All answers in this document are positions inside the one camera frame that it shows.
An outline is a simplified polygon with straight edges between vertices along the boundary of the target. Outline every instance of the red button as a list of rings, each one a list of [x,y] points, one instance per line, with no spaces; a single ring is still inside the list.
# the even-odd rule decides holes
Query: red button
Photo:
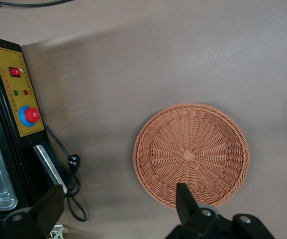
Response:
[[[30,107],[27,110],[25,110],[24,116],[25,119],[30,123],[35,123],[40,119],[38,110],[33,107]]]
[[[9,72],[12,77],[20,77],[20,71],[18,68],[9,67]]]

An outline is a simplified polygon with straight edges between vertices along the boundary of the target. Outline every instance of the basket rim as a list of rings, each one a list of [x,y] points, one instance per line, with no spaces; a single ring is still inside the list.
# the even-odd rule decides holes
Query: basket rim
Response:
[[[225,123],[227,123],[228,127],[233,130],[237,139],[240,142],[240,146],[241,146],[242,154],[243,154],[242,170],[238,175],[238,180],[235,181],[234,185],[230,188],[230,190],[218,202],[211,204],[213,206],[219,206],[219,205],[225,203],[227,200],[229,200],[243,185],[243,183],[246,179],[247,173],[248,173],[248,168],[249,168],[249,163],[250,163],[250,155],[249,155],[248,144],[247,144],[247,141],[245,139],[245,136],[244,136],[242,130],[236,124],[236,122],[234,120],[232,120],[228,115],[226,115],[222,111],[220,111],[220,110],[218,110],[212,106],[205,105],[205,104],[199,104],[199,103],[178,104],[178,105],[174,105],[174,106],[170,106],[168,108],[165,108],[165,109],[159,111],[158,113],[156,113],[154,116],[152,116],[144,124],[144,126],[140,130],[140,132],[136,138],[136,141],[135,141],[134,152],[133,152],[133,163],[134,163],[136,175],[137,175],[141,185],[143,186],[143,188],[146,190],[146,192],[152,198],[154,198],[156,201],[158,201],[158,202],[160,202],[160,203],[162,203],[162,204],[164,204],[170,208],[175,208],[175,205],[173,205],[173,203],[170,203],[167,200],[163,199],[156,192],[154,192],[153,190],[151,190],[149,188],[149,185],[147,185],[147,182],[144,178],[144,174],[139,169],[138,153],[140,152],[140,144],[141,144],[141,141],[145,135],[146,130],[156,120],[158,120],[161,115],[164,115],[164,114],[167,114],[170,112],[174,112],[175,110],[178,110],[178,109],[180,109],[180,110],[187,110],[188,109],[188,110],[198,110],[198,111],[202,110],[202,111],[206,111],[206,112],[209,112],[212,114],[216,114],[217,116],[219,116],[220,119],[222,119]]]

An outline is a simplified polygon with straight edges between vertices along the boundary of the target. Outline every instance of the basket center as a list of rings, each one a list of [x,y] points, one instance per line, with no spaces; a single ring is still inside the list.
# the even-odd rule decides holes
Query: basket center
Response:
[[[191,151],[189,151],[188,149],[186,149],[182,155],[182,158],[186,161],[186,162],[191,162],[195,157],[195,154],[193,154]]]

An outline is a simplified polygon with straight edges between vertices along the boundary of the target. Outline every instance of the woven basket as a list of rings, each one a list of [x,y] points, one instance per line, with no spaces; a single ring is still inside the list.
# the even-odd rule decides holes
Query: woven basket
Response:
[[[186,183],[198,204],[219,206],[243,184],[249,152],[230,117],[211,106],[184,104],[144,125],[134,166],[145,190],[168,207],[176,207],[177,183]]]

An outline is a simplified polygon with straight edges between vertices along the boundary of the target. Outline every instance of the cable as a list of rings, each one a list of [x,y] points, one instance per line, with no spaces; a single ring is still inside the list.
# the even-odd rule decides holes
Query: cable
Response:
[[[12,2],[5,2],[0,1],[1,5],[8,5],[8,6],[23,6],[23,7],[39,7],[39,6],[53,6],[65,2],[69,2],[73,0],[58,0],[58,1],[50,1],[50,2],[44,2],[44,3],[12,3]]]
[[[65,194],[66,199],[67,199],[68,209],[69,209],[70,213],[72,214],[72,216],[77,221],[85,222],[85,221],[87,221],[87,214],[86,214],[85,210],[83,209],[83,207],[75,199],[75,196],[77,196],[77,194],[79,194],[79,192],[81,190],[80,181],[79,181],[78,177],[76,176],[76,173],[77,173],[77,170],[80,166],[81,160],[80,160],[78,155],[76,155],[76,154],[70,155],[68,153],[67,149],[61,143],[61,141],[59,141],[59,139],[55,136],[53,131],[51,131],[50,128],[45,123],[44,123],[44,127],[49,132],[49,134],[54,138],[54,140],[58,143],[58,145],[61,147],[61,149],[63,150],[63,152],[65,153],[65,155],[68,159],[68,164],[69,164],[68,184],[70,184],[73,180],[75,181],[74,186],[71,189],[69,189],[67,191],[67,193]],[[73,208],[71,206],[70,200],[72,200],[76,204],[76,206],[79,208],[79,210],[82,212],[83,218],[80,218],[75,214],[75,212],[73,211]]]

